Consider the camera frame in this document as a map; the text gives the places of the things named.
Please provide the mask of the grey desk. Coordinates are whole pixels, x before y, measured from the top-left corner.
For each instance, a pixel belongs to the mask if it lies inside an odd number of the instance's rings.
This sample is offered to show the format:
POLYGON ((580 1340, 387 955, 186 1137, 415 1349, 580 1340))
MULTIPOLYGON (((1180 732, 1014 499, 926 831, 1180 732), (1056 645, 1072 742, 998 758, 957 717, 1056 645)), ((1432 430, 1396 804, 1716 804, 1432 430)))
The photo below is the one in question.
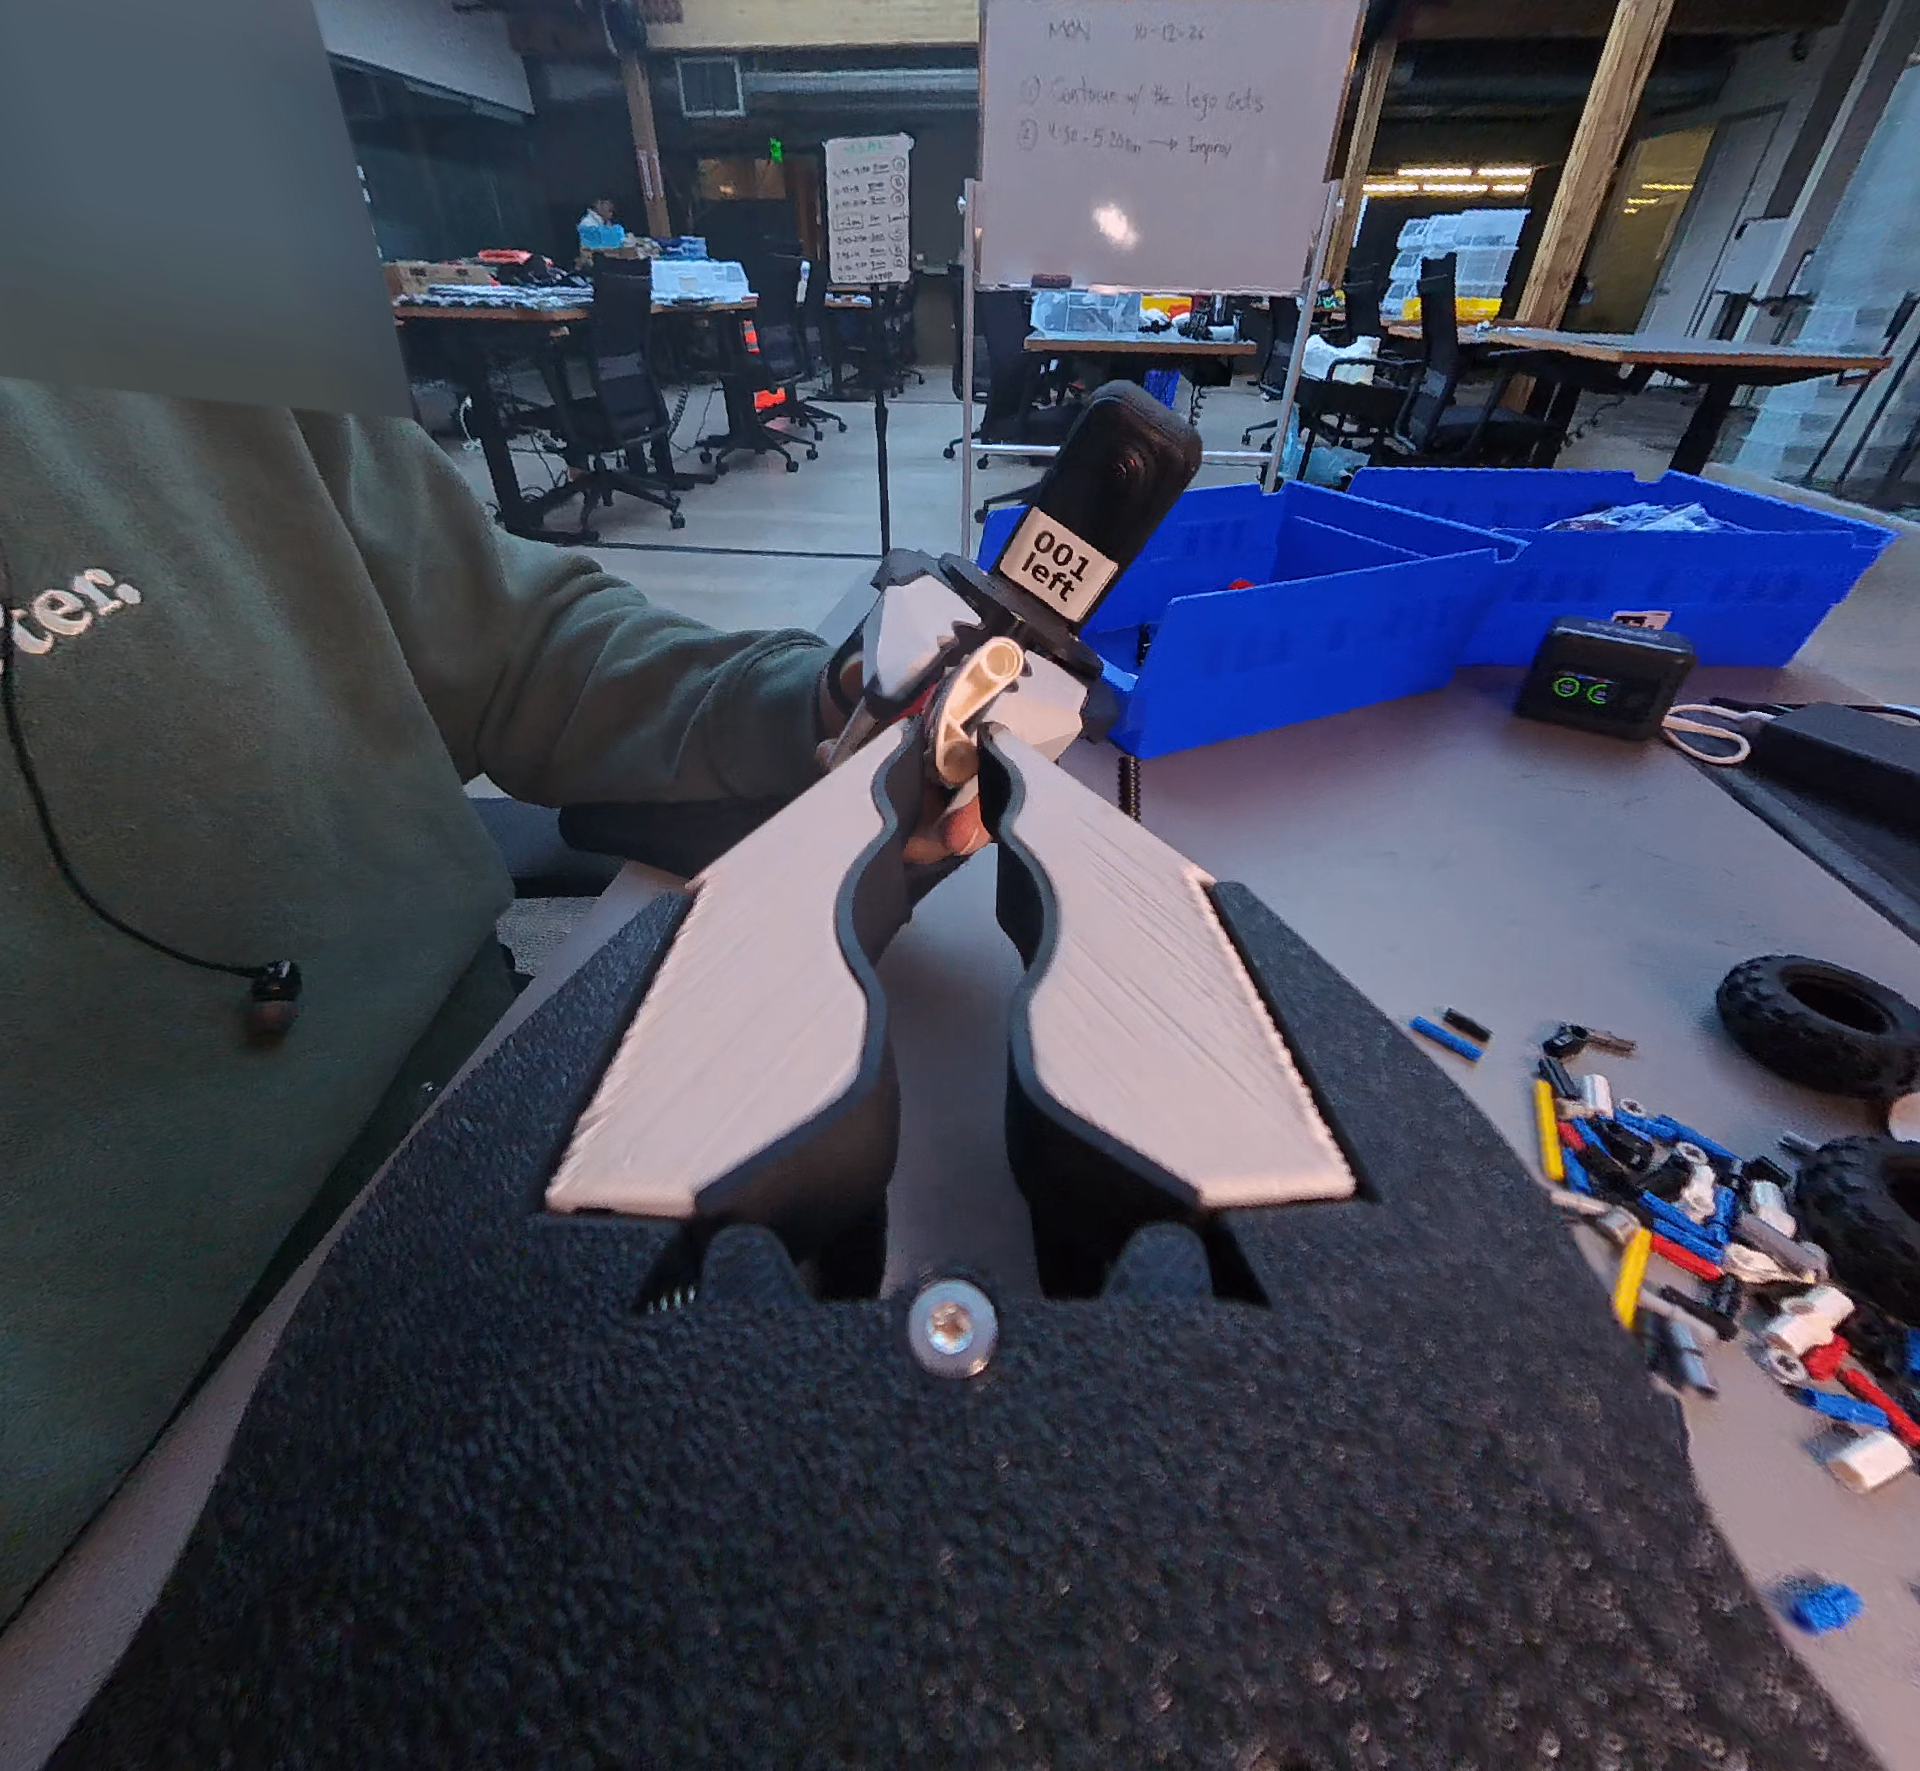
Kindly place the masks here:
MULTIPOLYGON (((1474 1071, 1390 1039, 1513 1151, 1532 1151, 1525 1043, 1555 1014, 1638 1039, 1634 1091, 1728 1143, 1880 1125, 1728 1049, 1712 987, 1728 963, 1792 946, 1915 999, 1915 937, 1681 754, 1513 722, 1510 690, 1513 676, 1470 671, 1432 694, 1158 758, 1151 831, 1261 893, 1385 1014, 1437 999, 1488 1024, 1474 1071)), ((890 1289, 954 1249, 1032 1289, 998 1133, 973 1119, 998 1091, 987 1058, 1014 982, 987 862, 918 906, 882 982, 906 1058, 890 1289)), ((4 1763, 55 1752, 153 1606, 327 1245, 332 1228, 4 1631, 4 1763)), ((1787 1639, 1869 1748, 1915 1763, 1915 1475, 1848 1504, 1761 1387, 1745 1368, 1725 1400, 1689 1400, 1728 1417, 1696 1424, 1708 1504, 1757 1580, 1823 1565, 1869 1592, 1857 1631, 1787 1639)))

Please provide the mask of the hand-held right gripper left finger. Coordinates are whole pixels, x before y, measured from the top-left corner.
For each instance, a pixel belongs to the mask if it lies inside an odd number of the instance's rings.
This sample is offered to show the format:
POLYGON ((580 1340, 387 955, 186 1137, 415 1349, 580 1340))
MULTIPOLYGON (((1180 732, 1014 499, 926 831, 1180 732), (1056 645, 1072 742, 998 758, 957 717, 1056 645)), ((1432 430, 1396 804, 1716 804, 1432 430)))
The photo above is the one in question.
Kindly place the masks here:
POLYGON ((880 955, 908 920, 908 726, 691 880, 552 1214, 870 1214, 899 1158, 880 955))

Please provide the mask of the blue plastic bin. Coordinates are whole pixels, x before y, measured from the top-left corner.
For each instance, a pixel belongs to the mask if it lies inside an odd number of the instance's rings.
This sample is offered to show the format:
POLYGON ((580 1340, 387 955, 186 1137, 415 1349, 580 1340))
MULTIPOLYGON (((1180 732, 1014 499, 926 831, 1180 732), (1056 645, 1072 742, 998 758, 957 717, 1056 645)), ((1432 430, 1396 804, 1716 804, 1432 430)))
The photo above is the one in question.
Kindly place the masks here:
POLYGON ((1462 664, 1525 671, 1562 617, 1654 619, 1703 664, 1787 671, 1891 523, 1666 470, 1362 466, 1353 499, 1519 542, 1462 664))
POLYGON ((1113 742, 1158 758, 1446 690, 1519 553, 1305 483, 1186 485, 1085 619, 1113 742))

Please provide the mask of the person's left forearm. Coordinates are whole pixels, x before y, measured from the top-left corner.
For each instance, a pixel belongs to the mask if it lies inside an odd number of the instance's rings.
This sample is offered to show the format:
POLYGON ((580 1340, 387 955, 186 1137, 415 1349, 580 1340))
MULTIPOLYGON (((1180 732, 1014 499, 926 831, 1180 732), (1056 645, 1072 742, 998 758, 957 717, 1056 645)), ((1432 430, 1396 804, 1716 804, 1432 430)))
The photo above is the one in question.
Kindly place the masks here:
POLYGON ((403 415, 300 410, 300 431, 468 783, 552 807, 792 804, 818 783, 818 636, 710 632, 500 529, 403 415))

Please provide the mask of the person's left hand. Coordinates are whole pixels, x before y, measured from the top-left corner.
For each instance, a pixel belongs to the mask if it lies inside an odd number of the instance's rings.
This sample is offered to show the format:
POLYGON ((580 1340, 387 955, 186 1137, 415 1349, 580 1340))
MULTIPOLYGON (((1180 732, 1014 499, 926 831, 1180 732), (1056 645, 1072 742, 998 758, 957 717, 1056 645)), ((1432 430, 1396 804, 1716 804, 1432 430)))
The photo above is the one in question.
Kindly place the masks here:
MULTIPOLYGON (((847 643, 827 650, 823 678, 818 678, 818 749, 811 763, 835 771, 841 742, 850 736, 850 717, 865 694, 865 664, 864 645, 847 643)), ((906 839, 906 866, 949 866, 964 862, 973 848, 990 847, 978 797, 967 797, 967 786, 949 786, 930 763, 918 763, 918 816, 913 836, 906 839)))

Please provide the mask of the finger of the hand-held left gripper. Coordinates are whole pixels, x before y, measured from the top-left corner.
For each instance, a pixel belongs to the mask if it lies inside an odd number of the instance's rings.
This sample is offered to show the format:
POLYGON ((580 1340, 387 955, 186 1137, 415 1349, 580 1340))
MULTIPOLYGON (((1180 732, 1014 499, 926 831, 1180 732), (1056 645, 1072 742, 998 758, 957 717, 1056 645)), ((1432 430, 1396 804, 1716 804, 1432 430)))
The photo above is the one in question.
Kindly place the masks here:
POLYGON ((1085 722, 1090 687, 1072 671, 1025 671, 990 702, 990 726, 1020 736, 1042 758, 1062 758, 1085 722))
POLYGON ((926 687, 957 650, 973 624, 967 597, 954 582, 890 582, 880 605, 841 645, 841 758, 880 736, 880 726, 908 717, 926 687))

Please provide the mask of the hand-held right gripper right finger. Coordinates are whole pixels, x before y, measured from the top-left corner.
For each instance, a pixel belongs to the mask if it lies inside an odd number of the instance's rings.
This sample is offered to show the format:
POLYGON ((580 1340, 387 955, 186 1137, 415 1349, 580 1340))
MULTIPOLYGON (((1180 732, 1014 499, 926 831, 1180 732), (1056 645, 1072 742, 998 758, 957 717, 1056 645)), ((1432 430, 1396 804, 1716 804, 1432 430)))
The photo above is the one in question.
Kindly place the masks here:
POLYGON ((993 920, 1020 955, 1025 1173, 1098 1166, 1176 1208, 1342 1203, 1360 1173, 1257 987, 1216 871, 1014 732, 987 732, 993 920))

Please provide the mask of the white schedule board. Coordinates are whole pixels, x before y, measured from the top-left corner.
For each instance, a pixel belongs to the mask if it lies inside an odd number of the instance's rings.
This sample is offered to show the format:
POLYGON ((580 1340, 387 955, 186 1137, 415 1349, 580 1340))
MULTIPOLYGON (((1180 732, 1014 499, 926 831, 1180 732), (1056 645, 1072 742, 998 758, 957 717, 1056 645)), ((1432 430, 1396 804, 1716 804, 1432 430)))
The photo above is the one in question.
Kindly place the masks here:
POLYGON ((908 133, 823 139, 827 206, 827 283, 899 290, 913 270, 908 249, 908 133))

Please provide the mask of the black power adapter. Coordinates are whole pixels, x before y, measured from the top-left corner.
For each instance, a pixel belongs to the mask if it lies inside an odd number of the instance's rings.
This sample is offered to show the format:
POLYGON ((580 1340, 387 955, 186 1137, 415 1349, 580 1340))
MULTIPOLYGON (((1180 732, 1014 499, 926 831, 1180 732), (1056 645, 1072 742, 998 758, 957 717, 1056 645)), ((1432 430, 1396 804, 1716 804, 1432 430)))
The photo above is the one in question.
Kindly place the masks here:
POLYGON ((1823 797, 1915 797, 1920 722, 1850 702, 1787 704, 1757 732, 1748 771, 1823 797))

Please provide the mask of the pile of small brick parts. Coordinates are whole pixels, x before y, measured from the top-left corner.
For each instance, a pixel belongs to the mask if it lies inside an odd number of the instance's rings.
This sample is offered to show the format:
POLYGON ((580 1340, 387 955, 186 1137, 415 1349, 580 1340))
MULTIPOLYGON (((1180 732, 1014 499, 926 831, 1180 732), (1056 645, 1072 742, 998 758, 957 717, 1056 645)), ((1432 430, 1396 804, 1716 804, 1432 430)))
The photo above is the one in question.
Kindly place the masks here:
POLYGON ((1787 1166, 1733 1157, 1667 1112, 1640 1112, 1585 1049, 1625 1039, 1562 1024, 1535 1049, 1532 1119, 1562 1214, 1613 1249, 1613 1322, 1689 1397, 1716 1397, 1708 1340, 1737 1340, 1821 1417, 1821 1465, 1850 1498, 1915 1472, 1915 1334, 1869 1301, 1869 1270, 1835 1270, 1800 1228, 1787 1166))

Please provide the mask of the black rubber toy tyre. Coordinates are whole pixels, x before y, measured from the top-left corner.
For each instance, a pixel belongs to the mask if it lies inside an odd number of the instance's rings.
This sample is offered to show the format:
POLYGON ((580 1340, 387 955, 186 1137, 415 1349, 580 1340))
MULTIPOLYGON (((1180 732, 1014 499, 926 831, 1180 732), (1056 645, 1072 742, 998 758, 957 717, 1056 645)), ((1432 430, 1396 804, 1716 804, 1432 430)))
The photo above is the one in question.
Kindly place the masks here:
POLYGON ((1748 955, 1725 974, 1716 1014, 1768 1071, 1863 1104, 1920 1085, 1920 1012, 1898 987, 1802 954, 1748 955))
POLYGON ((1920 1329, 1920 1151, 1910 1137, 1835 1137, 1800 1166, 1800 1225, 1835 1278, 1920 1329))

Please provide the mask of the white tube brick piece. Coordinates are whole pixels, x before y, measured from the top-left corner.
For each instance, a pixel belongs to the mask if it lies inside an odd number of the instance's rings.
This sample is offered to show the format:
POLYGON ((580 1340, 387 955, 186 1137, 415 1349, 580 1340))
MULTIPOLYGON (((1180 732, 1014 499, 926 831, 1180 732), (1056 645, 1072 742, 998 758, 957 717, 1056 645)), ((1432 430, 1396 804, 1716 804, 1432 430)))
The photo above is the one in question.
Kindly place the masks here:
POLYGON ((1009 636, 990 636, 954 664, 926 704, 926 771, 964 794, 978 773, 978 722, 1020 678, 1025 650, 1009 636))

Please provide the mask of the black office chair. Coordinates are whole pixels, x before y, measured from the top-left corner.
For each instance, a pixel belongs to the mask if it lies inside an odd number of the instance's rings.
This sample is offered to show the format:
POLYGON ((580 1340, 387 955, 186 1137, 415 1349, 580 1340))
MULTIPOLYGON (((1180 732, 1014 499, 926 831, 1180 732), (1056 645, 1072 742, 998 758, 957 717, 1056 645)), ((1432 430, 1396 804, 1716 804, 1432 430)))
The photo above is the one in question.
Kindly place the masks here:
POLYGON ((973 442, 1064 442, 1083 394, 1062 383, 1042 352, 1025 352, 1032 293, 978 290, 967 322, 967 283, 954 280, 954 394, 978 401, 973 442))
POLYGON ((725 475, 732 458, 780 454, 787 470, 805 470, 796 442, 818 458, 818 431, 847 415, 811 407, 805 383, 811 378, 811 352, 805 333, 805 283, 807 261, 796 249, 758 249, 744 261, 756 303, 725 327, 725 407, 730 430, 703 436, 703 466, 725 475))
POLYGON ((1448 261, 1422 265, 1416 299, 1416 358, 1360 358, 1360 349, 1342 349, 1329 372, 1298 372, 1298 458, 1287 475, 1305 475, 1315 449, 1346 449, 1362 466, 1554 466, 1562 454, 1566 431, 1554 415, 1505 407, 1513 361, 1494 367, 1480 401, 1462 401, 1470 361, 1448 261))
POLYGON ((583 500, 583 542, 595 510, 622 494, 670 514, 687 529, 687 485, 674 470, 674 410, 654 367, 654 254, 595 254, 589 303, 589 394, 561 394, 561 367, 544 378, 544 431, 561 442, 561 494, 583 500))

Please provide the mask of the wooden background table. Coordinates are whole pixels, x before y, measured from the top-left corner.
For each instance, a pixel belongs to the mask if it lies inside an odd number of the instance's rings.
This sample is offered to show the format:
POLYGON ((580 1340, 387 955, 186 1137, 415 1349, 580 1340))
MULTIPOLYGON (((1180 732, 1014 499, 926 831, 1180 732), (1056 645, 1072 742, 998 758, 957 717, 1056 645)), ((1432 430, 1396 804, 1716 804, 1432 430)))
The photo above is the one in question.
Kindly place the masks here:
MULTIPOLYGON (((490 510, 510 534, 583 543, 583 500, 561 494, 561 442, 544 431, 552 388, 589 394, 589 303, 595 290, 429 290, 398 299, 398 327, 436 327, 450 383, 468 394, 472 436, 485 458, 490 510)), ((654 299, 662 316, 739 316, 739 299, 654 299)))
POLYGON ((1210 335, 1171 335, 1171 333, 1136 333, 1136 335, 1098 335, 1098 333, 1025 333, 1025 352, 1036 358, 1124 358, 1143 367, 1191 367, 1191 361, 1250 361, 1261 358, 1257 344, 1210 344, 1210 335))
POLYGON ((1880 378, 1891 367, 1891 352, 1823 352, 1800 344, 1716 344, 1716 335, 1605 335, 1605 333, 1566 333, 1566 327, 1470 327, 1466 349, 1510 349, 1532 358, 1573 361, 1585 388, 1640 388, 1654 372, 1677 372, 1684 383, 1703 383, 1703 401, 1689 410, 1684 436, 1667 454, 1667 470, 1703 475, 1725 415, 1733 410, 1737 388, 1774 388, 1774 383, 1809 383, 1832 372, 1863 372, 1880 378))

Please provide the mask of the wooden support post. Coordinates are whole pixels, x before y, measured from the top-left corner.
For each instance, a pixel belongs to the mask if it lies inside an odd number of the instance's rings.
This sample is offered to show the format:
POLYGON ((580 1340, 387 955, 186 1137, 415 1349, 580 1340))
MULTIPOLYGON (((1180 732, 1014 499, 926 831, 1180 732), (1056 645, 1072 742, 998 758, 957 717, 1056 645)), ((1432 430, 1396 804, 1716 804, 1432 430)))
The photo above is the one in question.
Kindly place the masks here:
POLYGON ((1621 0, 1602 46, 1602 67, 1573 126, 1573 147, 1519 293, 1519 327, 1562 327, 1591 261, 1625 133, 1638 120, 1677 0, 1621 0))

